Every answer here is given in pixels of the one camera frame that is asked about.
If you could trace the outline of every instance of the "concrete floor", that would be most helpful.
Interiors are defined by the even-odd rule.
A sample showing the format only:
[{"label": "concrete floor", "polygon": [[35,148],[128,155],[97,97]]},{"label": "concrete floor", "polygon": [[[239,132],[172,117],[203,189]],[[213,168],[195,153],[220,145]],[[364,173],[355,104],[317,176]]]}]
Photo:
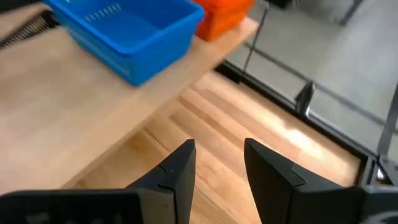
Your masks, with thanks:
[{"label": "concrete floor", "polygon": [[[249,13],[259,20],[260,0]],[[366,0],[346,27],[292,7],[271,7],[257,48],[385,120],[398,82],[398,1]],[[242,67],[248,49],[229,56]],[[293,99],[305,82],[254,54],[248,73]],[[376,150],[383,127],[316,91],[311,109],[353,139]]]}]

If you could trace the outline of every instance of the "black metal bar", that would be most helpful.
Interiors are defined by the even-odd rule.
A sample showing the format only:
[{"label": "black metal bar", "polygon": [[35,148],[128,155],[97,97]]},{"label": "black metal bar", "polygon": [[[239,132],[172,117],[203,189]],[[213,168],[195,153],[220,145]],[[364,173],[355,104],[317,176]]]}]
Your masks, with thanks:
[{"label": "black metal bar", "polygon": [[370,176],[370,184],[369,185],[375,185],[377,183],[378,170],[379,170],[379,165],[377,164],[377,161],[376,161],[376,165],[373,167],[373,170],[372,169],[369,170],[371,172],[369,174],[369,176]]},{"label": "black metal bar", "polygon": [[[223,67],[223,71],[226,72],[227,77],[231,76],[234,72],[239,70],[238,67],[233,65],[232,63],[223,62],[219,67]],[[367,165],[369,160],[376,160],[376,153],[369,150],[362,144],[356,142],[355,140],[351,139],[346,134],[342,133],[341,131],[335,129],[330,124],[326,123],[324,120],[316,117],[316,115],[311,114],[309,117],[301,116],[297,113],[295,109],[296,103],[289,100],[285,96],[281,95],[279,92],[273,90],[271,87],[267,86],[263,82],[259,81],[257,78],[245,75],[242,77],[241,82],[247,85],[249,88],[252,88],[254,91],[258,92],[262,96],[266,97],[267,99],[271,100],[271,102],[275,103],[277,106],[281,107],[283,110],[290,113],[292,116],[295,116],[297,119],[304,122],[306,125],[310,126],[311,128],[315,129],[322,135],[326,136],[333,142],[335,142],[340,147],[346,149],[352,155],[358,157],[361,160],[360,164],[360,171],[357,173],[356,182],[361,184],[363,182],[370,182],[373,183],[375,179],[375,172],[374,166],[371,164]]]},{"label": "black metal bar", "polygon": [[390,149],[392,135],[396,129],[398,118],[398,84],[392,97],[390,109],[387,114],[386,125],[384,125],[383,131],[380,136],[379,144],[377,145],[377,151],[380,155],[387,155]]},{"label": "black metal bar", "polygon": [[242,70],[229,61],[224,61],[215,69],[216,72],[223,74],[235,83],[240,83],[242,78]]},{"label": "black metal bar", "polygon": [[[249,44],[249,43],[245,43],[244,46],[247,47],[247,48],[251,48],[251,44]],[[261,49],[258,49],[258,48],[255,47],[254,51],[255,51],[255,53],[257,53],[261,57],[263,57],[265,59],[268,59],[268,61],[270,61],[273,64],[277,65],[278,67],[280,67],[281,69],[285,70],[286,72],[289,72],[289,73],[295,75],[299,79],[302,79],[305,82],[314,82],[314,84],[317,86],[317,90],[320,90],[320,91],[324,92],[326,95],[328,95],[331,98],[335,99],[339,103],[345,105],[347,108],[358,112],[359,114],[361,114],[365,118],[370,119],[371,121],[375,122],[376,124],[378,124],[380,126],[384,126],[386,124],[383,119],[375,116],[374,114],[368,112],[367,110],[363,109],[362,107],[357,106],[356,104],[350,102],[349,100],[347,100],[346,98],[340,96],[339,94],[335,93],[334,91],[331,91],[329,88],[327,88],[326,86],[322,85],[321,83],[318,83],[315,80],[311,80],[311,79],[307,78],[304,74],[302,74],[299,71],[295,70],[294,68],[286,65],[285,63],[281,62],[277,58],[274,58],[274,57],[270,56],[269,54],[267,54],[266,52],[262,51]]]},{"label": "black metal bar", "polygon": [[252,45],[251,45],[250,48],[249,48],[249,49],[250,49],[249,55],[248,55],[248,57],[246,58],[246,62],[244,63],[244,67],[243,67],[243,72],[244,72],[244,73],[246,73],[246,71],[247,71],[247,69],[248,69],[249,61],[250,61],[251,55],[253,54],[253,50],[256,48],[257,40],[258,40],[258,38],[259,38],[259,36],[260,36],[261,29],[262,29],[262,27],[264,26],[264,22],[266,21],[266,16],[267,16],[267,14],[268,14],[268,9],[269,9],[269,3],[266,2],[266,5],[264,6],[264,12],[262,13],[262,17],[261,17],[261,20],[260,20],[259,27],[257,28],[257,32],[256,32],[256,35],[254,36],[253,43],[252,43]]},{"label": "black metal bar", "polygon": [[348,9],[348,12],[345,14],[344,18],[338,21],[338,24],[341,26],[347,25],[349,20],[354,16],[355,12],[359,9],[363,0],[355,0],[354,4]]}]

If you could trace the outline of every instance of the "blue plastic bin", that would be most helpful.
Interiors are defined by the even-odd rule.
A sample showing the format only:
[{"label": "blue plastic bin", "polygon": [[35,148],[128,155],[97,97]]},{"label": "blue plastic bin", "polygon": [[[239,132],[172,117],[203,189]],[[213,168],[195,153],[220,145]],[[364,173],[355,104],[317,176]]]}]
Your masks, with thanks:
[{"label": "blue plastic bin", "polygon": [[204,18],[189,0],[44,2],[83,48],[134,86],[182,57]]}]

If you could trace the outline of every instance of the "orange plastic bin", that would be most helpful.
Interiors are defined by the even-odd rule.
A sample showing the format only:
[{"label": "orange plastic bin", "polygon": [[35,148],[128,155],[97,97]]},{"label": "orange plastic bin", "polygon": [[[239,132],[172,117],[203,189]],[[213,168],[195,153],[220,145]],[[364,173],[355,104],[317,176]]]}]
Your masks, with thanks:
[{"label": "orange plastic bin", "polygon": [[197,36],[214,40],[237,26],[254,4],[254,0],[193,0],[203,6],[205,20],[198,26]]}]

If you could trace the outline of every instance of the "wooden table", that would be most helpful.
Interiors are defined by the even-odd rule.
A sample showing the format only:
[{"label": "wooden table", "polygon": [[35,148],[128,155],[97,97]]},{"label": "wooden table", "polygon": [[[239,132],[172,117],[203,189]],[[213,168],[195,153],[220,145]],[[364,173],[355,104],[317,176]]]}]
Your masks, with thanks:
[{"label": "wooden table", "polygon": [[[14,21],[10,17],[26,13],[11,12],[0,21]],[[184,58],[140,88],[62,28],[0,51],[0,194],[72,186],[256,27],[246,18],[216,41],[195,37]]]}]

